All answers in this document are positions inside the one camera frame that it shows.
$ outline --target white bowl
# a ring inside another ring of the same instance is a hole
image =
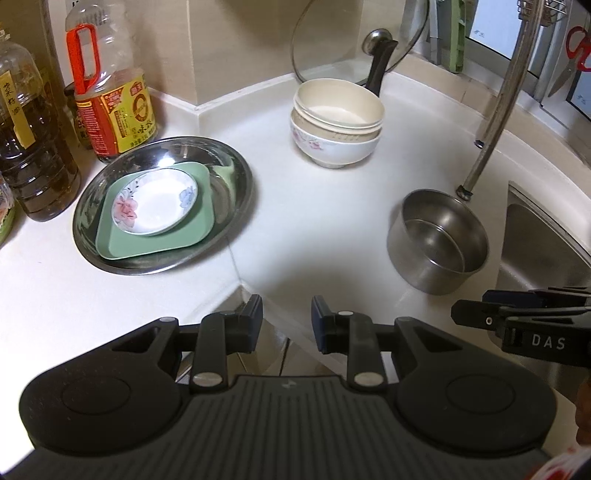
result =
[[[385,115],[384,104],[372,92],[339,79],[302,83],[295,93],[294,106],[323,124],[347,129],[379,128]]]
[[[365,133],[365,131],[362,130],[345,130],[325,124],[320,127],[314,122],[313,119],[307,118],[306,116],[299,113],[296,107],[291,110],[291,119],[298,127],[307,133],[324,138],[326,140],[334,140],[336,142],[367,142],[377,137],[382,129],[382,127],[379,126]]]
[[[197,200],[197,183],[175,168],[149,171],[130,181],[111,207],[114,224],[132,235],[163,233],[183,220]]]
[[[337,142],[309,134],[298,127],[292,118],[291,136],[300,150],[321,167],[341,168],[357,163],[370,155],[378,145],[381,135],[368,142]]]

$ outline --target red bottle handle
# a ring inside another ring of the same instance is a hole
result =
[[[90,31],[92,50],[95,54],[95,74],[90,79],[87,79],[85,76],[82,46],[80,45],[80,37],[78,36],[78,32],[85,29]],[[70,57],[70,65],[72,66],[76,94],[83,95],[88,92],[90,87],[92,87],[100,77],[100,57],[99,46],[96,41],[96,27],[89,23],[78,25],[76,28],[66,33],[66,44],[68,46],[68,56]]]

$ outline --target scissors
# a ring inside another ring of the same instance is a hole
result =
[[[579,32],[584,33],[585,36],[579,42],[577,48],[571,50],[571,39],[573,38],[573,35],[575,33]],[[576,70],[579,70],[580,72],[591,72],[591,67],[585,66],[587,58],[589,57],[589,55],[591,55],[591,37],[589,36],[587,30],[585,30],[583,27],[574,27],[570,29],[569,34],[566,36],[566,54],[569,56],[570,59],[569,64],[558,76],[558,79],[556,80],[554,86],[550,90],[548,97],[551,97],[556,92],[558,92]]]

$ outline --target cooking oil bottle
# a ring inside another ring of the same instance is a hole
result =
[[[110,163],[150,141],[156,121],[121,0],[80,0],[66,18],[76,105],[92,147]]]
[[[80,172],[33,57],[8,38],[0,31],[0,174],[25,213],[44,222],[74,200]]]

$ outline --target yellow label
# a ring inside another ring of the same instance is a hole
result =
[[[21,104],[18,101],[17,89],[14,87],[10,71],[0,75],[0,90],[2,90],[2,97],[14,124],[14,134],[26,150],[35,143],[35,135],[33,135],[27,116],[22,111]]]
[[[100,96],[115,133],[119,153],[144,143],[156,131],[150,94],[143,76]]]

